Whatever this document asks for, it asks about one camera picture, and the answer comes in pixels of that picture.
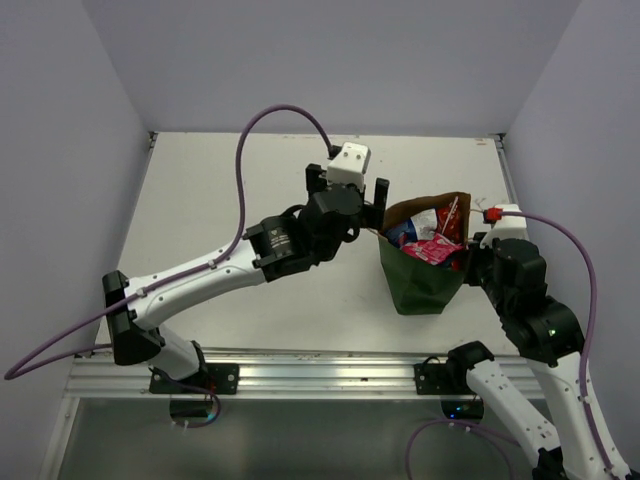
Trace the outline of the blue chips bag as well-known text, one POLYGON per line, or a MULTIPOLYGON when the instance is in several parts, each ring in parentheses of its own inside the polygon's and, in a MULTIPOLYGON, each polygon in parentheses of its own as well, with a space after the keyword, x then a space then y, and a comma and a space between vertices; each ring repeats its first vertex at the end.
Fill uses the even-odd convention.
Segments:
POLYGON ((437 212, 428 209, 386 230, 384 236, 395 247, 403 248, 409 243, 432 240, 437 230, 437 212))

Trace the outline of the small pink candy packet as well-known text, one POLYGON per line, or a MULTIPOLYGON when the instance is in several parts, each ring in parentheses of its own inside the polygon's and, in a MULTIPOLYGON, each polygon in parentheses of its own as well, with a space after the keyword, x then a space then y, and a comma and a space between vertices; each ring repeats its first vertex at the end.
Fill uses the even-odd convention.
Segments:
POLYGON ((438 266, 446 263, 452 255, 463 249, 461 244, 452 242, 440 233, 435 233, 431 239, 405 244, 401 251, 429 265, 438 266))

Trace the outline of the red Doritos bag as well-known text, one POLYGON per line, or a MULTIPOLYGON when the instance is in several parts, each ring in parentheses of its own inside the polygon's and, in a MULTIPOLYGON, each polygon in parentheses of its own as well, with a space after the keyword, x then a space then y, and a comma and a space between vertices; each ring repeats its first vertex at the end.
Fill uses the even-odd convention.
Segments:
POLYGON ((447 194, 436 207, 436 232, 455 244, 464 244, 468 234, 469 210, 469 194, 447 194))

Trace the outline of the green paper bag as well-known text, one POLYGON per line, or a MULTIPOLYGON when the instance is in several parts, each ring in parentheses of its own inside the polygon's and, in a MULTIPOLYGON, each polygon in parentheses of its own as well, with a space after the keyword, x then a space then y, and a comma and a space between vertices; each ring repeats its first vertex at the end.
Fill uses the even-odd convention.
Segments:
POLYGON ((401 315, 436 315, 443 312, 463 284, 468 263, 468 234, 464 249, 441 265, 429 265, 392 245, 386 230, 411 216, 435 209, 448 192, 401 201, 387 208, 382 228, 376 232, 380 263, 396 311, 401 315))

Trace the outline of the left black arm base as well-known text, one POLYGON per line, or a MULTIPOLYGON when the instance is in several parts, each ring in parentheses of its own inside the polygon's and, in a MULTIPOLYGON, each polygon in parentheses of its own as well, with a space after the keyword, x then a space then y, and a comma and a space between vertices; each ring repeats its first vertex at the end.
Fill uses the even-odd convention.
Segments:
POLYGON ((207 362, 201 347, 196 342, 194 347, 199 361, 198 370, 183 380, 175 380, 164 371, 153 368, 149 384, 151 394, 235 395, 237 393, 240 366, 229 362, 207 362))

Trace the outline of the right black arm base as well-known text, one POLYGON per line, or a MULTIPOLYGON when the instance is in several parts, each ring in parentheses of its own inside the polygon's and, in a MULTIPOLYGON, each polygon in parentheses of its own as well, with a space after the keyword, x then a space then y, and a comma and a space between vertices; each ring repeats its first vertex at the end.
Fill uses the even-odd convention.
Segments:
POLYGON ((482 342, 473 341, 450 350, 444 363, 432 359, 433 356, 428 357, 413 366, 418 395, 472 395, 467 372, 485 360, 494 360, 495 356, 482 342))

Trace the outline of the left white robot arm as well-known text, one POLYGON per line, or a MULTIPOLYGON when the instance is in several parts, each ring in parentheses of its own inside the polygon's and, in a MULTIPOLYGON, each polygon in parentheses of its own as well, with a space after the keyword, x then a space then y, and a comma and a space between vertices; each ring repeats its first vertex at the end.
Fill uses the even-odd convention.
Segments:
POLYGON ((147 277, 106 274, 102 286, 115 363, 147 364, 185 392, 201 390, 208 379, 201 347, 165 321, 228 292, 306 272, 333 260, 361 230, 381 228, 388 180, 376 180, 374 199, 367 202, 363 188, 331 180, 332 171, 309 165, 305 204, 263 219, 207 256, 147 277))

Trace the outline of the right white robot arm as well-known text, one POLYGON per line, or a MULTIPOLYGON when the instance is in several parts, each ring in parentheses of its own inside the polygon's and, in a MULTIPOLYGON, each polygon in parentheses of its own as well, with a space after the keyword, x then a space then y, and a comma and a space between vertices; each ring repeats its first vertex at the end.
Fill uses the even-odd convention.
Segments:
POLYGON ((551 414, 545 418, 507 379, 480 341, 447 354, 445 379, 478 394, 523 449, 535 479, 636 479, 599 407, 585 360, 587 345, 572 310, 547 293, 546 262, 524 239, 469 245, 466 284, 481 288, 507 338, 533 372, 551 414))

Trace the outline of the aluminium front rail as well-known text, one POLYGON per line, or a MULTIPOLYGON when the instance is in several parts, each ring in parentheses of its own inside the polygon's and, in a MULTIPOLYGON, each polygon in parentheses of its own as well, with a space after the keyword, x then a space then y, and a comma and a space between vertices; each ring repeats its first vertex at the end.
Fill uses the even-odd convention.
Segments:
MULTIPOLYGON (((420 394, 414 366, 425 353, 315 352, 294 350, 206 349, 214 364, 235 364, 230 400, 440 400, 473 398, 473 393, 444 394, 432 387, 420 394)), ((189 399, 201 394, 151 391, 152 373, 145 365, 117 366, 107 352, 79 358, 63 389, 75 399, 189 399)))

